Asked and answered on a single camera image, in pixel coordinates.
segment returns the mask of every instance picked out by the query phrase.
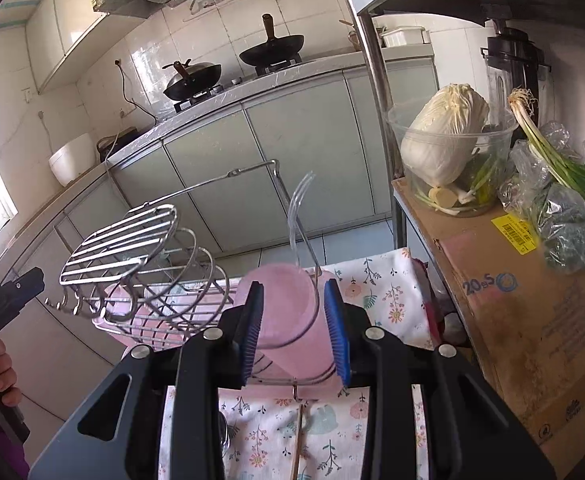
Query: person's hand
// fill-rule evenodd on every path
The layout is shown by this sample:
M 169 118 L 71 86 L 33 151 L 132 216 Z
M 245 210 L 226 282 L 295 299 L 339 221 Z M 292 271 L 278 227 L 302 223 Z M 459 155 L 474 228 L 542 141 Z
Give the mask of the person's hand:
M 12 359 L 6 353 L 6 345 L 0 339 L 0 392 L 5 392 L 16 383 L 16 372 L 12 367 Z M 6 406 L 16 406 L 21 402 L 22 394 L 19 388 L 12 388 L 1 397 Z

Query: wooden stick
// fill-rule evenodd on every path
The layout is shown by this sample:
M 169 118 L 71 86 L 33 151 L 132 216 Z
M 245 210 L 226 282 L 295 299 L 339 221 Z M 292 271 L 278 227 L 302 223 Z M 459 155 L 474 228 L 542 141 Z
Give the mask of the wooden stick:
M 297 434 L 295 436 L 294 456 L 292 457 L 292 470 L 290 471 L 290 480 L 297 480 L 299 475 L 299 457 L 301 456 L 301 426 L 303 424 L 303 404 L 299 405 L 297 414 Z

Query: pink cup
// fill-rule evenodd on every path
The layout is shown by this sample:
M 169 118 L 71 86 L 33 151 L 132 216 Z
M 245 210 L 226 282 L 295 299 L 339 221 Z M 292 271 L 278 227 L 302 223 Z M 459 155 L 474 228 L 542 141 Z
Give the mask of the pink cup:
M 245 275 L 237 288 L 234 304 L 241 305 L 246 302 L 252 282 L 264 286 L 264 315 L 258 348 L 299 380 L 320 376 L 334 361 L 323 311 L 323 286 L 331 278 L 335 275 L 326 271 L 319 277 L 320 303 L 314 322 L 315 287 L 313 279 L 301 267 L 292 264 L 258 267 Z

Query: white container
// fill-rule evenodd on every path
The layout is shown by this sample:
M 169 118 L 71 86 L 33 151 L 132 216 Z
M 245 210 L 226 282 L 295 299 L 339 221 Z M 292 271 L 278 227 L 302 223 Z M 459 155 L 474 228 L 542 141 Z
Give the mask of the white container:
M 425 29 L 423 27 L 414 27 L 411 25 L 404 25 L 402 27 L 387 30 L 381 34 L 386 46 L 402 46 L 423 44 L 423 34 Z
M 66 187 L 96 163 L 95 145 L 90 134 L 83 134 L 71 140 L 58 149 L 48 162 L 54 176 L 63 187 Z

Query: wooden handle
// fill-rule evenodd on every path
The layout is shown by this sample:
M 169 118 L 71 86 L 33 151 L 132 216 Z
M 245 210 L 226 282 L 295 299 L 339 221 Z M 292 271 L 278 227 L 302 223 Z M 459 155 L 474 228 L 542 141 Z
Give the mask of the wooden handle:
M 272 19 L 271 14 L 264 14 L 262 16 L 264 20 L 264 27 L 266 28 L 266 34 L 268 35 L 268 41 L 276 40 L 277 38 L 274 35 L 274 20 Z
M 299 405 L 297 414 L 297 435 L 295 436 L 294 456 L 292 457 L 292 469 L 290 470 L 290 480 L 297 480 L 299 475 L 299 457 L 301 456 L 301 426 L 303 425 L 303 404 Z

